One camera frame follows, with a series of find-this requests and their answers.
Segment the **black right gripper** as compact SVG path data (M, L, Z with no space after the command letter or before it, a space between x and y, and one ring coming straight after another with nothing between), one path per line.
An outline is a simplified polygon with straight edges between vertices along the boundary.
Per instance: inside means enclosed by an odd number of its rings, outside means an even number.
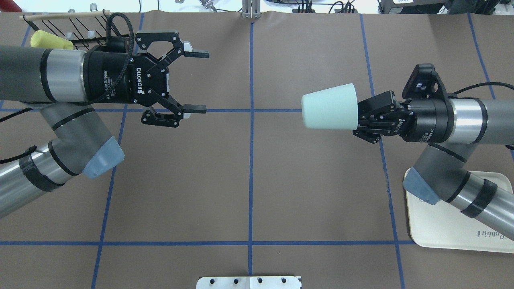
M393 90L359 101L358 125L353 135L370 143L382 136L399 135L407 142L441 143L448 140L452 116L448 105L440 99L416 99L403 103ZM375 122L396 118L393 122Z

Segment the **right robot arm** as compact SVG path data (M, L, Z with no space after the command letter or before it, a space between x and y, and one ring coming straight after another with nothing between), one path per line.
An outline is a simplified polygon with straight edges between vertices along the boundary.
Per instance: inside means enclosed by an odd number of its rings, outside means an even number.
M368 142L402 137L427 146L404 178L419 199L444 201L462 215L513 239L513 195L465 169L478 145L513 146L513 100L458 98L445 92L392 91L357 104L353 134Z

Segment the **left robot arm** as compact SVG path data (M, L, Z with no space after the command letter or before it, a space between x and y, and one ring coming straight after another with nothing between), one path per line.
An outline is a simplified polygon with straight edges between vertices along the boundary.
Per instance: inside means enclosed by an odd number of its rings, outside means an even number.
M55 139L2 160L1 217L84 174L94 179L125 155L93 104L138 104L141 122L176 128L206 106L180 104L169 95L169 66L178 57L209 58L178 31L108 35L90 51L66 49L36 31L29 47L1 46L1 99L38 110Z

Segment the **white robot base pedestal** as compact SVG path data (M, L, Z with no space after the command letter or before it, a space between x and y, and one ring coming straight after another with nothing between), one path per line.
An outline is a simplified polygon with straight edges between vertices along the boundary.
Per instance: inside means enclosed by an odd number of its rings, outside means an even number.
M296 276L231 276L202 277L197 289L301 289L301 277Z

